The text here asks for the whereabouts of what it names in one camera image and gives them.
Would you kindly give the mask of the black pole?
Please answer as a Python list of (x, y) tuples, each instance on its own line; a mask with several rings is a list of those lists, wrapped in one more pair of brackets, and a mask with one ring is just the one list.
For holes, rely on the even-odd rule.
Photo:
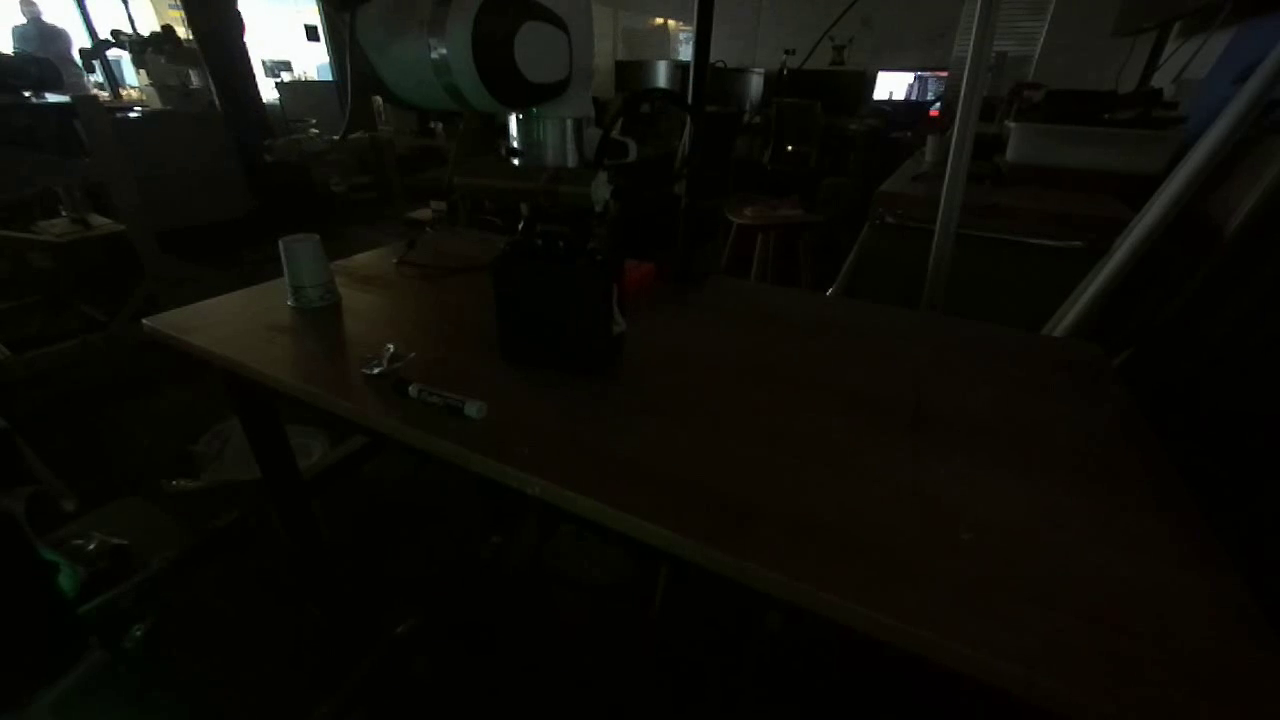
[(698, 204), (701, 199), (701, 155), (707, 141), (707, 86), (710, 70), (710, 51), (714, 32), (717, 0), (695, 0), (692, 59), (689, 65), (687, 87), (687, 154), (686, 174), (680, 225), (678, 277), (690, 281), (698, 269), (700, 231), (698, 229)]

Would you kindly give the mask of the black and white marker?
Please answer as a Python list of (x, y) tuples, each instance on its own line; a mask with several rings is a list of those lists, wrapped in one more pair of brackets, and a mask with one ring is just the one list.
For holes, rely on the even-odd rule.
[(415, 380), (406, 380), (403, 387), (404, 395), (419, 404), (440, 407), (471, 420), (481, 420), (488, 415), (489, 406), (481, 400), (438, 389)]

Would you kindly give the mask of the wooden stool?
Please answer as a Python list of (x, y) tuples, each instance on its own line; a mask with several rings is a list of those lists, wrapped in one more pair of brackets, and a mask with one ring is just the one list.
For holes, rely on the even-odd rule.
[(727, 272), (735, 258), (735, 245), (753, 237), (748, 279), (772, 284), (774, 266), (782, 245), (792, 247), (797, 283), (804, 290), (815, 287), (815, 240), (824, 218), (806, 210), (799, 199), (765, 199), (739, 196), (723, 209), (728, 223), (719, 255), (719, 269)]

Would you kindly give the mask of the silver binder clip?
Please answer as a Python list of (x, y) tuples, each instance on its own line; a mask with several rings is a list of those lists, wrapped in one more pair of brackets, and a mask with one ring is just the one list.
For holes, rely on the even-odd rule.
[(407, 351), (398, 343), (385, 343), (366, 359), (361, 372), (369, 377), (393, 375), (415, 357), (416, 352)]

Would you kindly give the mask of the white paper cup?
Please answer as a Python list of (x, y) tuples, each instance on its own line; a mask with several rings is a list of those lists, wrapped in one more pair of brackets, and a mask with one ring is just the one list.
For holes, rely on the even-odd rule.
[(340, 291), (320, 234), (288, 234), (280, 237), (276, 246), (287, 302), (292, 307), (319, 309), (340, 302)]

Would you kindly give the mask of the window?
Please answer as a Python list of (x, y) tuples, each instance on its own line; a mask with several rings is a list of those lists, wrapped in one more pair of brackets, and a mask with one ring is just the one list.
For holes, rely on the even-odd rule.
[[(44, 19), (63, 28), (70, 54), (78, 56), (96, 40), (109, 40), (114, 31), (151, 35), (170, 26), (189, 47), (196, 47), (192, 12), (207, 0), (33, 0)], [(234, 0), (243, 26), (243, 41), (261, 100), (275, 102), (276, 86), (284, 81), (330, 81), (332, 54), (317, 0)], [(206, 90), (201, 70), (156, 67), (150, 70), (129, 50), (105, 51), (109, 72), (100, 65), (84, 72), (90, 87), (106, 97), (163, 108), (157, 81), (183, 81)]]

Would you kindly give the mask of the monitor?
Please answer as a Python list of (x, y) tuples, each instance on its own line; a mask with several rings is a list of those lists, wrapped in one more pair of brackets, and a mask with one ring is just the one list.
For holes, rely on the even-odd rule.
[(872, 90), (877, 102), (936, 102), (945, 94), (946, 69), (879, 69)]

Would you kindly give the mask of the grey metal stand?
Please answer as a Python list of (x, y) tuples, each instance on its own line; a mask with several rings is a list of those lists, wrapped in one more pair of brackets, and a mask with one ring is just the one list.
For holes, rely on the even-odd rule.
[[(950, 316), (1066, 336), (1080, 331), (1105, 295), (1115, 288), (1142, 249), (1155, 240), (1199, 191), (1239, 135), (1260, 113), (1263, 96), (1280, 87), (1280, 0), (1117, 0), (1121, 32), (1162, 32), (1204, 13), (1234, 27), (1219, 54), (1260, 50), (1230, 87), (1221, 108), (1188, 117), (1164, 129), (1180, 129), (1179, 152), (1156, 176), (1037, 168), (1048, 184), (1009, 181), (1032, 206), (995, 206), (972, 181), (977, 122), (995, 27), (1004, 0), (973, 0), (974, 26), (957, 91), (956, 115), (940, 191), (922, 305)], [(1052, 88), (1052, 113), (1092, 115), (1084, 122), (1011, 122), (1155, 129), (1142, 122), (1117, 124), (1092, 90)]]

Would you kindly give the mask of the person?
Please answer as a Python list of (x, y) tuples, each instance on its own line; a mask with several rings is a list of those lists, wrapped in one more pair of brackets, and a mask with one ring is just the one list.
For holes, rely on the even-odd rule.
[(12, 28), (12, 41), (15, 53), (29, 54), (50, 60), (63, 78), (65, 95), (91, 95), (93, 92), (88, 76), (76, 55), (70, 35), (49, 20), (36, 0), (18, 0), (23, 22)]

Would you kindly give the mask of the white plastic bin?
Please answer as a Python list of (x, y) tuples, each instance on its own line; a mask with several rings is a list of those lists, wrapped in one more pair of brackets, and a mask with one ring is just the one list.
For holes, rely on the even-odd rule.
[(1004, 159), (1015, 167), (1156, 176), (1179, 152), (1183, 132), (1009, 122)]

